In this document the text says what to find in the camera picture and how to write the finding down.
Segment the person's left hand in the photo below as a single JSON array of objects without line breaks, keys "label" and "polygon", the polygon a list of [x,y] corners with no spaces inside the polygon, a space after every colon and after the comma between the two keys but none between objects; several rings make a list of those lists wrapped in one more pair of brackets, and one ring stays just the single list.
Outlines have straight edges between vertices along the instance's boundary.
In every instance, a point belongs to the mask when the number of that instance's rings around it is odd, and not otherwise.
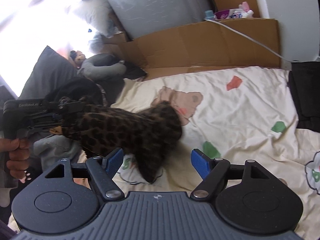
[{"label": "person's left hand", "polygon": [[10,175],[16,179],[23,179],[25,170],[29,167],[29,141],[27,139],[9,140],[1,138],[1,152],[9,153],[7,168]]}]

